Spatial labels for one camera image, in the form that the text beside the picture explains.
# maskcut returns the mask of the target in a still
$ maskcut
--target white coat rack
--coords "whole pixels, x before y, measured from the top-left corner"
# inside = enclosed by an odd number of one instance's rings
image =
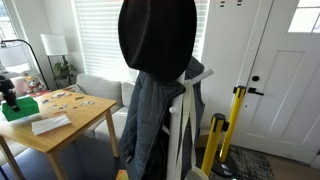
[[[196,76],[191,80],[191,85],[194,85],[201,80],[209,77],[213,74],[213,70],[209,69],[204,73]],[[183,73],[177,81],[183,84],[185,73]],[[168,149],[168,161],[167,161],[167,180],[175,180],[176,177],[176,164],[178,156],[179,147],[179,135],[180,135],[180,125],[181,125],[181,111],[182,111],[182,99],[183,94],[173,99],[172,107],[170,108],[171,120],[170,120],[170,130],[163,126],[163,130],[169,134],[169,149]]]

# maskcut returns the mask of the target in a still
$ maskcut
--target rug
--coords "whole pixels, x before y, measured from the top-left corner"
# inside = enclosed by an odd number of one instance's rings
[[[201,148],[196,151],[197,166],[201,167],[205,149]],[[231,156],[237,164],[238,172],[235,177],[224,178],[211,171],[210,180],[274,180],[268,160],[257,152],[231,146],[228,156]]]

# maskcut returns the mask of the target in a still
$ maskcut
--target black hat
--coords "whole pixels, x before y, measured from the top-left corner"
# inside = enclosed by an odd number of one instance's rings
[[[197,27],[193,0],[124,0],[119,41],[129,67],[160,82],[176,80],[191,59]]]

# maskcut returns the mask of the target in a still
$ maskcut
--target door handle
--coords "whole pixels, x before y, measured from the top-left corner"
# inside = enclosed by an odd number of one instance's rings
[[[257,95],[260,95],[260,96],[264,95],[264,93],[257,92],[256,90],[257,90],[257,88],[249,87],[248,93],[257,94]]]

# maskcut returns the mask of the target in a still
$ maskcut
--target white paper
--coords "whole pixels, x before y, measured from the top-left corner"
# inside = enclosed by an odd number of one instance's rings
[[[39,135],[70,123],[71,121],[68,119],[68,117],[65,114],[63,114],[55,118],[49,118],[41,121],[32,122],[31,125],[33,134]]]

